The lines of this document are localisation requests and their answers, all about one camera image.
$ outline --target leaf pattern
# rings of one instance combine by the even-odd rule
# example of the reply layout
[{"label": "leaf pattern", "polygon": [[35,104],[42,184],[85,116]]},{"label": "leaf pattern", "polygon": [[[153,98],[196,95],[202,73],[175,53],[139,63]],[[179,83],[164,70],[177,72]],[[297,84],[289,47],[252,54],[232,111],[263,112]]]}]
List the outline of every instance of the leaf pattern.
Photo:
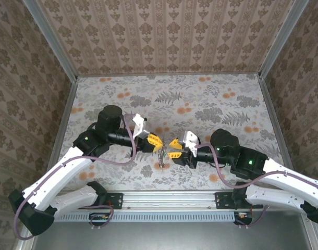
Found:
[{"label": "leaf pattern", "polygon": [[[252,91],[240,90],[248,83]],[[250,98],[260,104],[250,105]],[[138,112],[152,125],[151,131],[165,143],[164,155],[174,151],[168,144],[185,130],[193,131],[201,142],[208,142],[214,130],[223,128],[236,135],[243,146],[267,153],[282,163],[273,128],[264,106],[258,80],[251,74],[207,76],[128,76],[79,78],[62,154],[72,146],[79,133],[96,121],[107,104],[118,105],[124,113]],[[8,140],[0,143],[6,147]],[[130,148],[110,146],[102,158],[126,162]],[[166,155],[164,170],[159,166],[158,152],[138,152],[133,163],[118,167],[100,162],[85,171],[85,179],[74,177],[65,187],[74,190],[96,180],[108,190],[211,190],[225,189],[216,170],[199,162],[196,169],[175,165]],[[223,168],[226,179],[234,184],[238,178]]]},{"label": "leaf pattern", "polygon": [[160,103],[174,103],[174,101],[179,100],[181,97],[180,93],[175,93],[173,91],[169,92],[163,92],[159,94],[159,96],[154,100],[155,102],[160,102]]},{"label": "leaf pattern", "polygon": [[248,117],[247,114],[244,114],[243,112],[241,113],[238,113],[238,112],[235,112],[235,114],[229,112],[225,118],[223,119],[222,123],[223,124],[227,124],[227,125],[231,125],[231,126],[242,126],[242,124],[244,122],[247,122],[249,121],[250,118]]}]

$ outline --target floral wallpaper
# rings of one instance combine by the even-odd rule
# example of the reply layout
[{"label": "floral wallpaper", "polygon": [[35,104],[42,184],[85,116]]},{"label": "floral wallpaper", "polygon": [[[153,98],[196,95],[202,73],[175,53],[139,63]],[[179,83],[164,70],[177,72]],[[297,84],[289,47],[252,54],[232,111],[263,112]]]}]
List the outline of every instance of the floral wallpaper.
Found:
[{"label": "floral wallpaper", "polygon": [[39,0],[80,76],[257,72],[293,0]]},{"label": "floral wallpaper", "polygon": [[11,249],[8,194],[45,171],[70,82],[22,1],[0,0],[0,249]]},{"label": "floral wallpaper", "polygon": [[266,83],[293,166],[318,179],[318,0],[309,1]]},{"label": "floral wallpaper", "polygon": [[[191,130],[202,142],[208,142],[213,131],[223,128],[236,135],[241,145],[283,163],[256,74],[79,78],[61,156],[108,104],[147,117],[152,131],[164,141],[166,152],[174,151],[168,145],[180,131]],[[111,146],[101,157],[126,162],[130,149]],[[231,183],[237,181],[229,167],[223,168],[223,174]],[[65,190],[76,190],[93,180],[108,190],[226,188],[210,165],[200,162],[197,169],[189,169],[166,156],[162,170],[157,153],[138,153],[136,161],[124,167],[94,162]]]}]

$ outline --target black bracket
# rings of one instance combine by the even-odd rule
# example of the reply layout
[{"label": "black bracket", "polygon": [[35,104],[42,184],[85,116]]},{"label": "black bracket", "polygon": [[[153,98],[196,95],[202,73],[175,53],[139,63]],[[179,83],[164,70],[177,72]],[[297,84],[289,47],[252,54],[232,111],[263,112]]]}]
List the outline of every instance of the black bracket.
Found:
[{"label": "black bracket", "polygon": [[[111,206],[114,210],[120,210],[122,209],[123,205],[123,193],[107,193],[106,196],[106,201],[104,202],[103,205],[108,205]],[[94,215],[97,215],[97,217],[93,218],[93,220],[96,220],[96,222],[93,222],[92,224],[96,227],[102,226],[108,217],[110,216],[111,212],[91,212],[88,215],[88,219],[90,220]]]},{"label": "black bracket", "polygon": [[[217,209],[249,209],[251,204],[246,200],[240,202],[239,205],[232,199],[233,191],[215,193]],[[263,205],[253,205],[252,208],[263,208]]]}]

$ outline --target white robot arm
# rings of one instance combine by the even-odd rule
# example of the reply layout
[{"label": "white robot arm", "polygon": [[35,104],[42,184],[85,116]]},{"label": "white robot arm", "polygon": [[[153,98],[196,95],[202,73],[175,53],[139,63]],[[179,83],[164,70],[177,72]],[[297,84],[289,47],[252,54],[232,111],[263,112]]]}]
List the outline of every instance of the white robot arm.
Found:
[{"label": "white robot arm", "polygon": [[[22,192],[12,191],[8,198],[16,214],[14,225],[19,217],[32,235],[39,235],[51,226],[55,218],[69,211],[84,206],[103,205],[107,191],[95,181],[74,192],[56,195],[75,175],[95,160],[123,166],[134,160],[136,151],[152,153],[163,146],[160,138],[150,132],[150,124],[139,114],[132,115],[136,123],[133,132],[127,122],[124,123],[126,128],[120,128],[122,117],[119,107],[104,107],[97,122],[78,136],[73,147],[41,179]],[[116,163],[98,158],[112,144],[132,147],[131,160]]]},{"label": "white robot arm", "polygon": [[[171,147],[184,152],[168,153],[174,163],[196,168],[197,162],[216,163],[219,178],[232,191],[235,208],[246,201],[250,205],[267,205],[295,210],[307,214],[318,223],[318,180],[288,169],[256,150],[242,147],[236,136],[223,129],[216,130],[210,143],[199,145],[198,137],[191,131],[174,139]],[[230,165],[230,172],[237,177],[253,181],[231,185],[225,181],[218,164]],[[279,189],[253,185],[255,182],[271,184]]]}]

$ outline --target purple cable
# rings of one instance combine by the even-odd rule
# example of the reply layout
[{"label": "purple cable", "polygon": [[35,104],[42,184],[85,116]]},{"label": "purple cable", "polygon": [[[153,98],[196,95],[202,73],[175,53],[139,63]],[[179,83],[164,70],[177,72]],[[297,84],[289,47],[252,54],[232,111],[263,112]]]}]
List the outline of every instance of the purple cable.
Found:
[{"label": "purple cable", "polygon": [[18,231],[18,218],[19,218],[19,215],[20,215],[20,212],[21,210],[23,209],[24,205],[26,204],[26,202],[33,196],[36,194],[36,192],[40,189],[40,187],[45,183],[47,182],[48,179],[51,178],[51,176],[53,176],[59,169],[61,169],[62,167],[65,167],[68,163],[70,163],[71,161],[73,160],[77,160],[77,159],[90,159],[90,160],[98,160],[98,161],[101,161],[103,163],[107,163],[107,164],[113,164],[113,165],[118,165],[118,166],[125,166],[125,165],[128,165],[130,163],[132,163],[136,157],[136,145],[134,143],[134,140],[133,140],[133,137],[132,137],[132,133],[131,133],[131,130],[130,130],[130,127],[129,127],[129,124],[128,122],[126,122],[127,120],[127,117],[133,117],[134,114],[125,114],[124,115],[124,119],[123,119],[123,122],[126,126],[126,129],[128,131],[128,135],[131,139],[131,145],[132,145],[132,151],[133,151],[133,154],[132,154],[132,157],[129,161],[127,162],[113,162],[113,161],[110,161],[110,160],[106,160],[106,159],[101,159],[101,158],[98,158],[98,157],[94,157],[94,156],[76,156],[76,157],[73,157],[73,158],[70,158],[68,160],[66,160],[65,162],[63,162],[61,165],[59,165],[56,169],[54,169],[50,174],[48,174],[44,179],[43,181],[27,196],[26,199],[23,200],[23,202],[20,204],[20,206],[18,207],[16,213],[15,213],[15,216],[14,216],[14,220],[13,220],[13,231],[14,231],[14,234],[20,239],[20,240],[23,240],[23,241],[26,241],[26,240],[29,240],[31,238],[34,237],[34,235],[31,235],[29,237],[22,237]]},{"label": "purple cable", "polygon": [[[107,205],[97,205],[97,206],[86,206],[86,207],[82,207],[82,208],[86,208],[86,209],[93,209],[93,208],[109,208],[109,209],[110,209],[110,211],[111,211],[111,215],[110,215],[110,216],[109,216],[109,218],[106,220],[106,222],[105,222],[105,223],[103,223],[103,224],[100,226],[100,228],[102,228],[102,227],[106,226],[106,225],[110,222],[110,220],[113,218],[113,215],[114,215],[114,209],[112,208],[112,206],[107,206]],[[92,228],[95,228],[95,227],[96,227],[95,225],[93,225],[93,219],[94,219],[95,217],[99,217],[99,216],[102,216],[102,215],[93,215],[93,216],[91,217],[90,225],[92,226]]]},{"label": "purple cable", "polygon": [[219,167],[219,163],[218,163],[218,160],[217,160],[216,152],[215,152],[215,149],[213,148],[213,146],[212,146],[210,143],[203,143],[203,144],[200,144],[200,145],[197,145],[197,146],[196,146],[196,148],[202,148],[202,147],[209,147],[209,148],[210,148],[210,150],[211,150],[211,152],[212,152],[212,155],[213,155],[213,160],[215,161],[215,166],[216,166],[217,173],[218,173],[218,176],[219,176],[220,180],[221,180],[225,185],[227,185],[228,187],[230,187],[230,188],[232,188],[232,189],[243,189],[243,188],[246,188],[246,187],[248,187],[248,186],[250,186],[250,185],[252,185],[252,184],[254,184],[254,183],[260,181],[261,179],[263,179],[263,178],[265,178],[265,177],[267,177],[267,176],[271,176],[271,175],[273,175],[273,174],[283,174],[283,175],[285,175],[285,176],[291,176],[291,177],[293,177],[293,178],[295,178],[295,179],[297,179],[297,180],[300,180],[300,181],[302,181],[302,182],[304,182],[304,183],[306,183],[306,184],[309,184],[309,185],[311,185],[311,186],[313,186],[313,187],[315,187],[315,188],[318,189],[318,185],[317,185],[317,184],[315,184],[315,183],[313,183],[313,182],[310,182],[310,181],[307,181],[307,180],[305,180],[305,179],[303,179],[303,178],[301,178],[301,177],[299,177],[299,176],[296,176],[296,175],[294,175],[294,174],[292,174],[292,173],[287,173],[287,172],[285,172],[285,171],[271,171],[271,172],[265,173],[265,174],[263,174],[263,175],[261,175],[261,176],[255,178],[254,180],[252,180],[252,181],[250,181],[250,182],[248,182],[248,183],[246,183],[246,184],[234,186],[234,185],[228,183],[228,182],[225,180],[225,178],[224,178],[224,176],[223,176],[223,174],[222,174],[222,172],[221,172],[221,169],[220,169],[220,167]]},{"label": "purple cable", "polygon": [[265,215],[265,212],[267,211],[268,208],[269,208],[268,206],[264,206],[260,217],[258,217],[258,219],[257,219],[255,222],[253,222],[253,223],[251,223],[251,224],[249,224],[249,225],[246,225],[246,224],[243,223],[241,220],[237,220],[237,219],[236,219],[236,221],[241,224],[241,225],[239,225],[239,226],[245,226],[246,228],[252,227],[252,226],[256,225],[257,223],[259,223],[259,222],[261,221],[261,219],[262,219],[263,216]]}]

